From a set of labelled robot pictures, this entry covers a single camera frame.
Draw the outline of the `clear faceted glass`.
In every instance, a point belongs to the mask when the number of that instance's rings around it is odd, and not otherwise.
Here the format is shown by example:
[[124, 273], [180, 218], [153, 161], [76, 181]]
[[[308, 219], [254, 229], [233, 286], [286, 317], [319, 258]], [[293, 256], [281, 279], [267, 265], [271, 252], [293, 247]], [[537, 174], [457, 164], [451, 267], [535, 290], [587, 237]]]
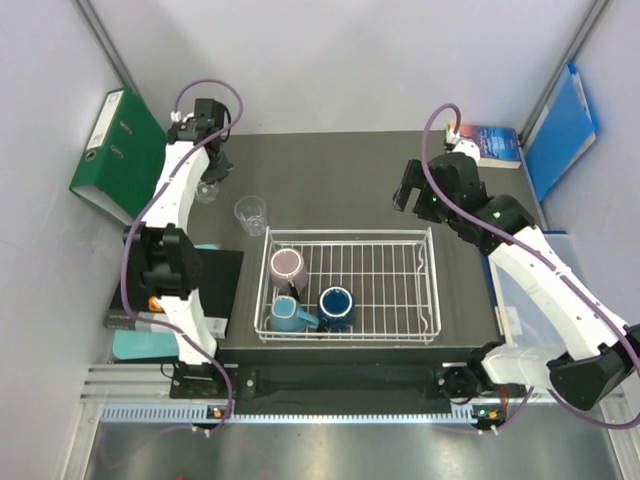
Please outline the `clear faceted glass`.
[[259, 196], [239, 199], [234, 206], [234, 214], [249, 236], [258, 237], [265, 233], [268, 225], [267, 207]]
[[216, 200], [220, 190], [218, 182], [206, 183], [200, 181], [195, 192], [195, 200], [202, 204], [209, 204]]

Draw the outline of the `pink mug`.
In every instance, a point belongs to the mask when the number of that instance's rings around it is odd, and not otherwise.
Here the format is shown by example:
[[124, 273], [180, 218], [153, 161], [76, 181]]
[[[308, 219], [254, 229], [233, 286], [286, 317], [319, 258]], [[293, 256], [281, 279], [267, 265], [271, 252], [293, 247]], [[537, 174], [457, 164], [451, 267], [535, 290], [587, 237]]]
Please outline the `pink mug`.
[[275, 251], [269, 259], [269, 273], [273, 286], [280, 292], [289, 294], [291, 288], [301, 293], [307, 286], [309, 275], [302, 254], [293, 248]]

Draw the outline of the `dark blue mug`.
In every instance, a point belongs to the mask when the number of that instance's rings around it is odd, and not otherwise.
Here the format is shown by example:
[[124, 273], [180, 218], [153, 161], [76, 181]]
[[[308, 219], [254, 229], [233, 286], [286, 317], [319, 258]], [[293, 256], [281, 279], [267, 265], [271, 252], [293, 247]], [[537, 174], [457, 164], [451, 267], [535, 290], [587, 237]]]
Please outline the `dark blue mug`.
[[355, 308], [352, 293], [341, 286], [326, 288], [317, 302], [318, 318], [328, 332], [342, 332], [351, 328], [355, 320]]

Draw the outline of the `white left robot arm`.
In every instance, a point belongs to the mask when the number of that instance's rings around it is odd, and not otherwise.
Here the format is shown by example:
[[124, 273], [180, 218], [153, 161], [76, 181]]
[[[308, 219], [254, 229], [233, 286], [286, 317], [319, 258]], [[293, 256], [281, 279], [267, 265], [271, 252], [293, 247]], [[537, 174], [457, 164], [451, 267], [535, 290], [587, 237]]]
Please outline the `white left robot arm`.
[[203, 262], [187, 229], [200, 183], [228, 173], [223, 136], [233, 127], [228, 108], [198, 99], [187, 116], [174, 111], [159, 180], [149, 203], [124, 233], [120, 296], [126, 314], [173, 335], [178, 371], [172, 380], [192, 384], [205, 396], [233, 394], [229, 374], [217, 358], [200, 300]]

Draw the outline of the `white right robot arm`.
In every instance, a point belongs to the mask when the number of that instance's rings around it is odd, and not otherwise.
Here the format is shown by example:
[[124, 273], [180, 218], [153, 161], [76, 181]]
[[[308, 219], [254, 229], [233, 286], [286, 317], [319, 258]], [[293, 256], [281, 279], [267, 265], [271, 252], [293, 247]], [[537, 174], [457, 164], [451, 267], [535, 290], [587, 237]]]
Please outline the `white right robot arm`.
[[580, 412], [639, 370], [639, 328], [591, 294], [561, 261], [533, 216], [508, 194], [490, 196], [475, 160], [461, 152], [428, 163], [407, 162], [392, 197], [404, 211], [410, 194], [421, 220], [443, 223], [503, 270], [553, 325], [562, 342], [513, 346], [492, 342], [475, 350], [466, 380], [487, 396], [502, 384], [545, 388]]

